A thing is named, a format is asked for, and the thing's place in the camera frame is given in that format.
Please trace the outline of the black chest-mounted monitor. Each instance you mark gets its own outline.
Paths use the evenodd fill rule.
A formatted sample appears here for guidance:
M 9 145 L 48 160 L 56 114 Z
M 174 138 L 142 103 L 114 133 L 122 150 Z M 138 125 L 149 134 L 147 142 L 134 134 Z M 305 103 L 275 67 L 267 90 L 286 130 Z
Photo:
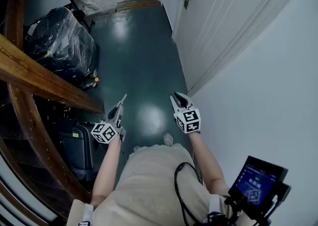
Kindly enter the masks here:
M 270 226 L 270 216 L 291 191 L 283 183 L 287 173 L 284 167 L 249 156 L 225 200 L 233 210 L 228 226 L 236 226 L 242 214 L 255 221 L 253 226 Z

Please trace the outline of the person's left forearm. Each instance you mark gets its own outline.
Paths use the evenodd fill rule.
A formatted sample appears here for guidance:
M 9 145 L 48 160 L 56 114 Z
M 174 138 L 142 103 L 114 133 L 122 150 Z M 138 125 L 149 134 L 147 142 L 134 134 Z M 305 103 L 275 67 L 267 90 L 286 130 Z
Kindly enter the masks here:
M 116 136 L 110 143 L 102 161 L 92 190 L 90 204 L 97 208 L 115 189 L 121 140 Z

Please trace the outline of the person's right forearm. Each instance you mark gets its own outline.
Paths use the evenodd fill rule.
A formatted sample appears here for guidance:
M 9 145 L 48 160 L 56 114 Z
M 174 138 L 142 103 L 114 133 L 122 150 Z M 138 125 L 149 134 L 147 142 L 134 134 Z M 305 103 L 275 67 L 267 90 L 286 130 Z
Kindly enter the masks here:
M 223 171 L 200 134 L 190 133 L 189 139 L 207 190 L 210 194 L 227 196 L 229 187 L 225 182 Z

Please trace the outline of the white door with red lettering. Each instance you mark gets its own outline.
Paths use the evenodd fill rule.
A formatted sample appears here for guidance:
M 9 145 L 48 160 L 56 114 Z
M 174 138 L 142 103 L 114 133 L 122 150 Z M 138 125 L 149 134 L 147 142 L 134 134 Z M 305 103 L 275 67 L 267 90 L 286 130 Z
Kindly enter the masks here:
M 269 0 L 189 0 L 175 32 L 186 90 L 193 95 L 205 76 Z

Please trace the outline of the small black suitcase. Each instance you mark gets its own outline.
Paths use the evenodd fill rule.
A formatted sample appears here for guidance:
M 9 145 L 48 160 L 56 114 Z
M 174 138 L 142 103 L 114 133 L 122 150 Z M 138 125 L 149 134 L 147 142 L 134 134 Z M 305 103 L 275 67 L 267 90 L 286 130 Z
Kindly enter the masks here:
M 77 180 L 95 179 L 93 154 L 97 149 L 90 123 L 58 123 L 55 125 L 56 147 Z

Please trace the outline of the straight wooden beam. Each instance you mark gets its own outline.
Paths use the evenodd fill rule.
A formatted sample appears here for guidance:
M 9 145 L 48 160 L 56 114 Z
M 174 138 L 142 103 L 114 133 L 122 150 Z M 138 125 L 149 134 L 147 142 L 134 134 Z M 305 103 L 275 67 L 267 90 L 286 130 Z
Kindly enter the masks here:
M 104 104 L 31 59 L 0 34 L 0 79 L 43 98 L 93 114 Z

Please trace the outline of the person's beige clothing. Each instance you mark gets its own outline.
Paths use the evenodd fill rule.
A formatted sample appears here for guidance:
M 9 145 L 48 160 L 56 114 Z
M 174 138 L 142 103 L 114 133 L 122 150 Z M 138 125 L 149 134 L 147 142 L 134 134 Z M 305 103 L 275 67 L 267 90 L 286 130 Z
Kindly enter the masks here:
M 199 183 L 190 153 L 180 144 L 142 147 L 129 156 L 115 190 L 97 207 L 74 200 L 67 226 L 185 226 L 174 188 L 179 172 L 180 195 L 200 222 L 209 212 L 229 218 L 233 212 L 225 197 L 211 195 Z

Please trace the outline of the curved wooden rail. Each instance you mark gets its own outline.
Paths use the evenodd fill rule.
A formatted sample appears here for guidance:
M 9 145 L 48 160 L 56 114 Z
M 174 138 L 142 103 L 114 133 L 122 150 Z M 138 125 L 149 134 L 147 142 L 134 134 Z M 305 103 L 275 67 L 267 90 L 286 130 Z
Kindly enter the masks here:
M 1 34 L 23 53 L 24 5 L 25 0 L 7 0 Z M 1 137 L 0 153 L 30 192 L 65 220 L 73 200 L 89 203 L 91 194 L 75 178 L 55 148 L 38 112 L 35 94 L 6 84 L 25 139 L 9 142 Z

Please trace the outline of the wooden slat threshold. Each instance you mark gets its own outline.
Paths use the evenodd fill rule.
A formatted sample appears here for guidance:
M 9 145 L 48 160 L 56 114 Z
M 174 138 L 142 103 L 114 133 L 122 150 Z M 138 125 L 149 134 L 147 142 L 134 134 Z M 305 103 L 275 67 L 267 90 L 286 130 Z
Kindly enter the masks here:
M 129 11 L 134 9 L 160 7 L 161 2 L 159 0 L 128 0 L 117 3 L 115 8 L 116 12 Z

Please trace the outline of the plastic-wrapped dark suitcase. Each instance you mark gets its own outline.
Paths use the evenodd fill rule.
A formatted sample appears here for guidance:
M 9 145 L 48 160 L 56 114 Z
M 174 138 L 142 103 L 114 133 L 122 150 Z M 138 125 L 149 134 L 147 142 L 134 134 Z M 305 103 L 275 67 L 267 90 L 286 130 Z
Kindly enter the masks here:
M 73 85 L 98 69 L 99 45 L 65 7 L 51 10 L 39 21 L 25 53 Z

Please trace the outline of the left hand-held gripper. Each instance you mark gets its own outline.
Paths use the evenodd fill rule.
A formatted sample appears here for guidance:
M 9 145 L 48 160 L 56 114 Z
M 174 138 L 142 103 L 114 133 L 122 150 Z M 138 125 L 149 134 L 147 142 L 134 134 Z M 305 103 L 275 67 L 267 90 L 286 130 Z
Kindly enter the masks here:
M 121 125 L 123 111 L 123 102 L 119 101 L 109 111 L 107 117 L 94 125 L 91 134 L 99 143 L 109 144 L 115 137 L 119 137 L 122 142 L 124 141 L 126 130 Z

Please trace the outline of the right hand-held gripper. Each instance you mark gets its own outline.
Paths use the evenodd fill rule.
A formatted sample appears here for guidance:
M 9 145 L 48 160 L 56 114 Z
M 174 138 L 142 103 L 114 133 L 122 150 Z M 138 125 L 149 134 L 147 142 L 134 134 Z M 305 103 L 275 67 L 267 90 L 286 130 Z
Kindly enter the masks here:
M 181 92 L 174 92 L 174 96 L 170 95 L 169 97 L 176 124 L 182 132 L 185 134 L 199 132 L 201 117 L 199 109 L 193 105 L 192 99 Z

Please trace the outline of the black metal stand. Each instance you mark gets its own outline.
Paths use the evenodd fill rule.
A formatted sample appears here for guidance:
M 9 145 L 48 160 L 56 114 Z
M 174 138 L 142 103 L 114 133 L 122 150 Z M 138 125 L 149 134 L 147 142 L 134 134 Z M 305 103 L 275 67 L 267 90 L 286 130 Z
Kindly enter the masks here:
M 70 4 L 66 5 L 66 8 L 68 8 L 74 15 L 74 17 L 77 19 L 77 21 L 81 24 L 84 24 L 87 31 L 91 33 L 92 27 L 95 25 L 95 21 L 91 20 L 90 25 L 88 25 L 86 21 L 86 15 L 83 10 L 80 10 L 74 0 L 70 0 Z

